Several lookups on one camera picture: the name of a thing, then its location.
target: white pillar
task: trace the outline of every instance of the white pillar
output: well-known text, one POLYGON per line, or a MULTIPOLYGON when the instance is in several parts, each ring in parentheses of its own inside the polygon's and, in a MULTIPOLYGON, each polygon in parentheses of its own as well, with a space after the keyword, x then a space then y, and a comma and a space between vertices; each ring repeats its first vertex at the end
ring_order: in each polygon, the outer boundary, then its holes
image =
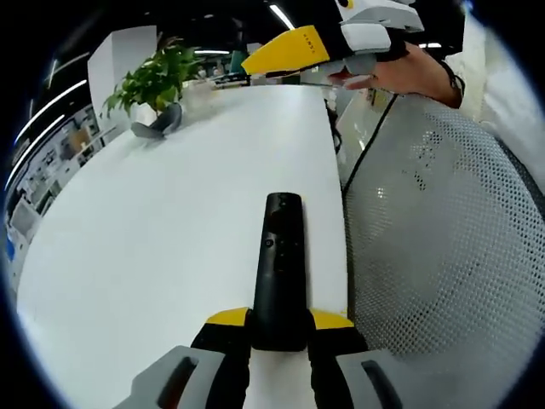
POLYGON ((142 26, 112 32, 91 55, 87 63, 89 89, 100 130, 114 124, 123 130, 130 126, 130 119, 122 108, 112 111, 108 119, 104 101, 127 72, 133 72, 156 49, 157 28, 142 26))

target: green leaves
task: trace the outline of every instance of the green leaves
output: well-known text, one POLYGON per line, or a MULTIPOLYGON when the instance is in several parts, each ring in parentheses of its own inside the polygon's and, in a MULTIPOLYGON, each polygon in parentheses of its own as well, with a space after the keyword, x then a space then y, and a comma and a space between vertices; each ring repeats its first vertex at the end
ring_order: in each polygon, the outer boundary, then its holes
POLYGON ((198 63, 194 49, 172 43, 146 59, 134 72, 127 72, 120 88, 116 86, 104 105, 108 118, 115 107, 127 113, 134 104, 147 103, 154 111, 162 111, 181 98, 182 83, 197 76, 198 63))

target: black remote control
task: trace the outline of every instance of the black remote control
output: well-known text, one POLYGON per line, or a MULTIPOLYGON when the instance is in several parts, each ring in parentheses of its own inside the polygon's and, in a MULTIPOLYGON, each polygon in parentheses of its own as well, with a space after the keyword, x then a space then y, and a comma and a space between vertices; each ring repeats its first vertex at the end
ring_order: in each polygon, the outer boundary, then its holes
POLYGON ((271 193, 261 233, 250 313, 252 347, 302 351, 307 346, 307 277, 301 197, 271 193))

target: black cable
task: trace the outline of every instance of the black cable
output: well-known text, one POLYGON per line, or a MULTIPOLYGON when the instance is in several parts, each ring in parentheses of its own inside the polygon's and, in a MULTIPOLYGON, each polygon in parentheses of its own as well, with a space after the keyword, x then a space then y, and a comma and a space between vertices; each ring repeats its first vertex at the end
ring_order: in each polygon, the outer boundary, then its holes
POLYGON ((353 181, 354 177, 356 176, 356 172, 358 171, 359 166, 361 165, 362 161, 365 158, 365 154, 370 150, 371 145, 373 144, 373 142, 376 139, 376 136, 378 135, 378 131, 381 130, 382 123, 384 122, 384 119, 386 118, 386 116, 390 112, 390 109, 392 109, 392 105, 395 102, 395 100, 398 99, 398 96, 399 96, 399 94, 394 94, 393 95, 393 97, 390 100, 390 102, 388 103, 386 109, 382 113, 382 116, 379 119, 378 124, 376 124, 375 130, 373 131, 373 135, 371 135, 371 138, 369 139, 369 143, 365 147, 364 151, 359 155, 359 158, 356 161, 356 164, 354 165, 354 169, 352 169, 352 173, 350 173, 350 176, 348 177, 347 184, 342 189, 342 198, 343 199, 346 198, 347 193, 348 193, 348 189, 350 188, 350 185, 352 184, 352 181, 353 181))

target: ceiling light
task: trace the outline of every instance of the ceiling light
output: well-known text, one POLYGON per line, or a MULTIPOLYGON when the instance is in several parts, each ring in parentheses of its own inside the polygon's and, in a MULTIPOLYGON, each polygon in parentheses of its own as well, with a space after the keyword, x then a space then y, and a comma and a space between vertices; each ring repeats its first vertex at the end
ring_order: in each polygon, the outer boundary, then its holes
POLYGON ((293 24, 291 24, 291 21, 290 19, 288 19, 288 17, 286 16, 286 14, 284 14, 284 12, 278 8, 278 6, 276 4, 271 4, 269 6, 269 8, 271 9, 271 11, 277 15, 279 17, 279 19, 281 19, 281 21, 283 21, 283 23, 290 29, 290 30, 295 30, 295 27, 293 24))
POLYGON ((87 80, 84 79, 84 80, 80 81, 79 83, 74 84, 72 87, 70 87, 69 89, 67 89, 64 92, 61 92, 54 99, 52 99, 50 102, 45 104, 45 106, 42 109, 40 109, 38 112, 36 112, 36 115, 34 115, 32 118, 30 118, 30 120, 25 124, 25 126, 23 126, 23 129, 20 130, 19 134, 15 138, 14 144, 17 143, 17 141, 25 133, 25 131, 28 130, 32 124, 34 124, 34 122, 38 119, 38 117, 40 117, 45 111, 47 111, 51 106, 53 106, 53 104, 55 104, 58 100, 60 100, 64 96, 70 94, 76 88, 79 88, 79 87, 81 87, 82 85, 84 85, 86 83, 87 83, 87 80))
POLYGON ((37 143, 40 142, 42 140, 42 138, 48 134, 48 132, 50 132, 60 121, 62 121, 62 119, 64 117, 65 117, 65 114, 63 113, 55 121, 53 121, 51 124, 49 124, 49 126, 45 130, 43 130, 43 132, 40 135, 38 135, 38 137, 34 141, 32 141, 32 143, 25 150, 25 152, 22 155, 20 155, 19 160, 17 161, 14 168, 11 170, 11 173, 9 174, 9 178, 8 178, 8 181, 6 181, 6 186, 4 187, 4 190, 8 188, 8 184, 13 179, 15 173, 17 173, 17 170, 19 170, 19 168, 20 168, 21 164, 23 163, 23 161, 25 160, 26 156, 37 145, 37 143))
POLYGON ((439 43, 423 43, 418 44, 421 49, 440 49, 442 46, 439 43))
POLYGON ((55 68, 57 67, 57 60, 53 60, 53 65, 51 66, 51 73, 49 74, 48 89, 51 88, 51 83, 53 82, 53 76, 55 74, 55 68))
POLYGON ((219 49, 196 49, 195 54, 229 54, 229 51, 219 49))
POLYGON ((54 74, 58 74, 60 70, 64 70, 66 67, 71 66, 74 62, 80 61, 82 58, 87 57, 91 53, 83 53, 81 55, 78 55, 77 57, 72 58, 68 62, 65 62, 62 66, 59 66, 56 70, 54 70, 54 74))

